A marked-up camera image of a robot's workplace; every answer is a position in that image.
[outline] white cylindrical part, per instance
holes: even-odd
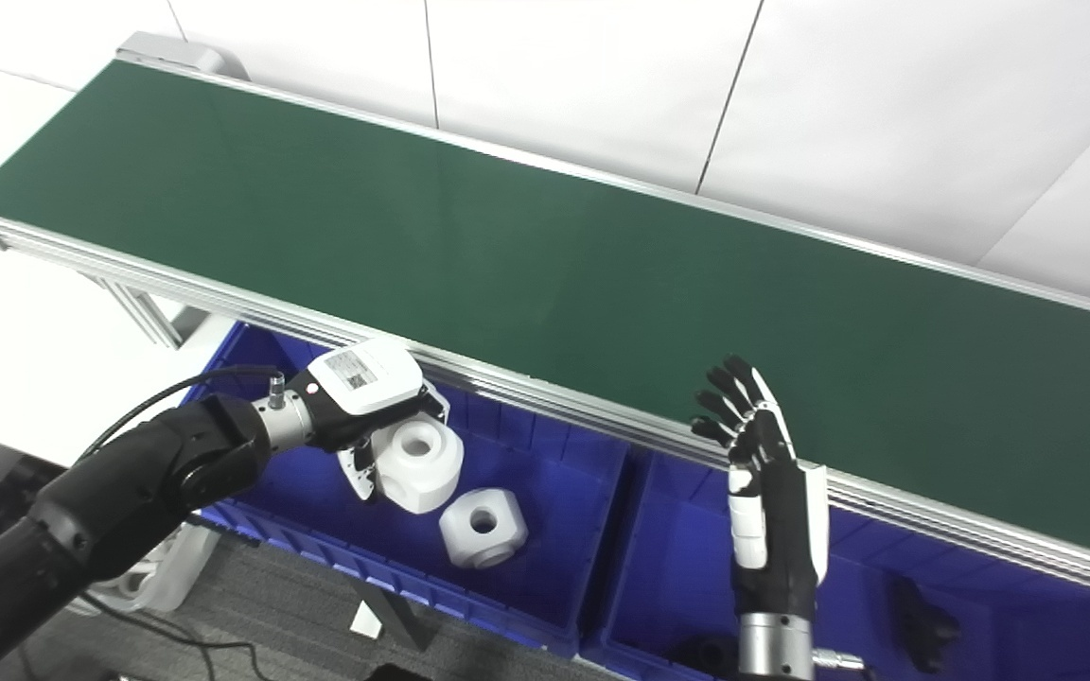
[[[513,492],[485,488],[458,497],[440,515],[448,559],[457,568],[494,568],[524,546],[528,526]]]
[[[373,433],[376,486],[412,513],[432,512],[457,491],[465,446],[448,426],[426,414]]]

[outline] white wall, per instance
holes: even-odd
[[[1090,3],[0,0],[0,70],[77,89],[132,31],[1090,296]]]

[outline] blue plastic bin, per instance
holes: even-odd
[[[583,655],[639,680],[707,680],[671,660],[693,637],[738,634],[726,474],[655,455],[644,477],[619,576]],[[816,645],[864,656],[886,681],[1090,681],[1086,587],[838,509],[831,534]],[[961,637],[944,650],[937,677],[916,671],[897,645],[891,574],[913,579],[929,603],[960,623]]]
[[[324,352],[239,325],[211,368],[272,363],[293,374]],[[233,378],[206,389],[243,398],[264,392],[263,385]],[[441,392],[451,402],[449,425],[465,442],[457,495],[504,487],[520,501],[528,544],[506,563],[455,568],[437,525],[443,509],[411,514],[389,501],[361,503],[337,458],[319,449],[277,457],[253,490],[204,509],[203,518],[524,645],[574,655],[628,445],[467,392]]]

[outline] label sticker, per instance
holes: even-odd
[[[351,350],[328,357],[326,366],[342,379],[350,391],[359,391],[364,385],[376,384],[376,374]]]

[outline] robot finger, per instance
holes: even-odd
[[[760,451],[760,436],[758,436],[756,429],[748,427],[748,429],[739,433],[735,437],[735,442],[730,445],[730,451],[727,454],[729,455],[731,466],[761,470],[764,461]]]
[[[723,426],[722,423],[708,418],[707,415],[693,415],[692,421],[689,422],[689,426],[692,428],[693,435],[714,440],[714,442],[722,445],[724,448],[729,448],[730,443],[735,442],[735,431],[731,431],[729,427]]]
[[[705,377],[708,378],[710,384],[714,385],[714,388],[722,391],[723,396],[729,398],[730,404],[735,405],[735,410],[739,413],[748,413],[754,409],[754,402],[748,397],[742,385],[735,380],[734,376],[730,376],[730,372],[715,366],[708,370],[708,374],[705,374]]]
[[[724,398],[723,396],[718,396],[718,393],[697,391],[697,404],[705,406],[706,410],[713,412],[715,417],[722,419],[722,423],[726,424],[726,426],[737,427],[746,421],[746,414],[736,412],[735,405],[731,404],[729,398]]]
[[[761,409],[754,418],[754,434],[760,439],[760,448],[772,461],[797,461],[792,452],[792,440],[788,437],[784,417],[779,410]]]
[[[739,355],[727,355],[726,361],[723,362],[726,365],[726,370],[729,372],[730,376],[735,377],[735,380],[740,385],[741,391],[748,396],[751,400],[752,405],[758,405],[762,401],[775,402],[775,398],[771,396],[768,385],[764,382],[760,372],[751,366],[748,362],[743,361]]]

